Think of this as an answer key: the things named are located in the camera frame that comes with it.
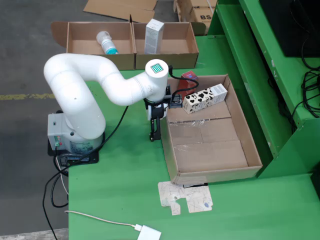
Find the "cow print carton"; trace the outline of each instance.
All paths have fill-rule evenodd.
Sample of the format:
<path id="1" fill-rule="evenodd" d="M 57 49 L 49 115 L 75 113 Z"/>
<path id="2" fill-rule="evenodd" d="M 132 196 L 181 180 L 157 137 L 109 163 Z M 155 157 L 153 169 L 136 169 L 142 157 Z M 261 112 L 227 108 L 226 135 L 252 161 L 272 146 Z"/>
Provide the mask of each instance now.
<path id="1" fill-rule="evenodd" d="M 187 114 L 192 114 L 211 105 L 225 100 L 227 90 L 220 83 L 205 90 L 190 94 L 183 100 L 183 109 Z"/>

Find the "red object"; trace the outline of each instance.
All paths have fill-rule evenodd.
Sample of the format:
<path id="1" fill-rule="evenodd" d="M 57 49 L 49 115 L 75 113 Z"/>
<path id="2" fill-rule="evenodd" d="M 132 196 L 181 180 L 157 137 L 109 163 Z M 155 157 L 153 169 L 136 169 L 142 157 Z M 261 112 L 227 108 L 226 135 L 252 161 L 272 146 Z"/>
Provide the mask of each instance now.
<path id="1" fill-rule="evenodd" d="M 181 75 L 182 78 L 185 79 L 192 79 L 198 81 L 197 75 L 193 71 L 187 71 Z M 181 80 L 179 81 L 178 90 L 179 89 L 188 89 L 192 88 L 196 85 L 193 81 Z M 196 89 L 188 90 L 188 91 L 180 91 L 178 94 L 181 95 L 182 101 L 184 100 L 185 96 L 195 93 Z"/>

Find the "paper sheet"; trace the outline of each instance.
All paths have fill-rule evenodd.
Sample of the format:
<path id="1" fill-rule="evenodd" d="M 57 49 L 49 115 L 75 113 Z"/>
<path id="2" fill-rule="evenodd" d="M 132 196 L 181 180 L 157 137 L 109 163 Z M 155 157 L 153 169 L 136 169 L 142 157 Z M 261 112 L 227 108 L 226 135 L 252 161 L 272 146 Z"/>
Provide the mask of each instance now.
<path id="1" fill-rule="evenodd" d="M 181 207 L 176 202 L 186 199 L 189 213 L 211 211 L 213 202 L 208 186 L 184 188 L 183 185 L 172 184 L 170 181 L 158 183 L 162 207 L 170 207 L 172 215 L 181 214 Z"/>

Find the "green led panel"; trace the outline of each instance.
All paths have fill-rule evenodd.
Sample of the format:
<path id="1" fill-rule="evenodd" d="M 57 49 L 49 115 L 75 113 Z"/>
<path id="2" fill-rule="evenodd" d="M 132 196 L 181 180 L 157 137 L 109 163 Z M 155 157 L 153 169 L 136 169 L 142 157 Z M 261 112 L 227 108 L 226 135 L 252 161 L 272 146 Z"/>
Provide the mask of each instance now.
<path id="1" fill-rule="evenodd" d="M 151 69 L 154 71 L 155 74 L 157 74 L 163 70 L 162 66 L 159 63 L 151 66 Z"/>

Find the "black monitor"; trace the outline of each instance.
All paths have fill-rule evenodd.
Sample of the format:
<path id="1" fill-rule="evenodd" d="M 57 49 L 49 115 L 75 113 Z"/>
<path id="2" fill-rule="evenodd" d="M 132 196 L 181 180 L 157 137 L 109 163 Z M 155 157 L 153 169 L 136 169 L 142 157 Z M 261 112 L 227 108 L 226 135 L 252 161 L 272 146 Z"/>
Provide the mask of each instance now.
<path id="1" fill-rule="evenodd" d="M 260 0 L 287 57 L 320 57 L 320 0 Z"/>

